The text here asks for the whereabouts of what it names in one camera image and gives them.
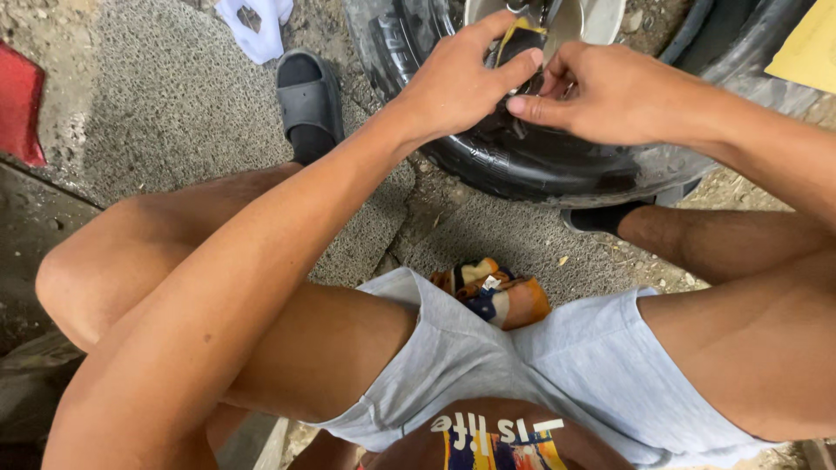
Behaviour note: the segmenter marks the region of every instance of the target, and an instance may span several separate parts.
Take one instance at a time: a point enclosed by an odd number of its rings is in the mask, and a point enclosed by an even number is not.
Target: black sock
[[[313,82],[322,78],[317,64],[304,55],[296,55],[282,64],[278,75],[278,86],[292,86]],[[290,130],[290,145],[293,146],[293,159],[303,166],[310,165],[332,151],[336,144],[334,138],[316,125],[300,124]]]
[[[619,236],[619,225],[639,207],[649,206],[647,202],[635,201],[619,204],[618,206],[599,207],[597,209],[573,209],[569,215],[570,222],[578,230],[584,232],[607,232]]]

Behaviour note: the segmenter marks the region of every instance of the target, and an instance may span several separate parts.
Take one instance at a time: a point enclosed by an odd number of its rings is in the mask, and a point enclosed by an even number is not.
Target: yellow cardboard
[[[767,73],[836,93],[836,0],[818,0],[810,8]]]

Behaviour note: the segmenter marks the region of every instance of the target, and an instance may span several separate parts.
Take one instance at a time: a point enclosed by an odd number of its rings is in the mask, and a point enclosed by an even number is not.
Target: red object
[[[0,41],[0,151],[44,166],[38,143],[43,70]]]

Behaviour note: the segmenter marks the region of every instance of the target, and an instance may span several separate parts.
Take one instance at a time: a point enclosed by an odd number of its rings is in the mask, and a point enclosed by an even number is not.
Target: light gray shorts
[[[730,467],[774,446],[709,405],[636,308],[650,288],[582,299],[503,332],[417,273],[400,268],[358,287],[420,306],[415,332],[360,397],[313,424],[372,452],[453,401],[530,401],[597,433],[636,467]]]

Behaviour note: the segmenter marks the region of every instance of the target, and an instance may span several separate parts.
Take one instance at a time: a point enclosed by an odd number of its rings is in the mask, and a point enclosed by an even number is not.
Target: black tire
[[[814,90],[763,70],[814,0],[715,0],[674,65],[782,112],[806,109]],[[344,0],[364,69],[386,102],[436,41],[454,33],[447,0]],[[694,22],[686,22],[694,28]],[[422,148],[480,191],[514,201],[598,207],[641,199],[704,176],[715,163],[673,146],[602,146],[532,126],[525,140],[489,122]]]

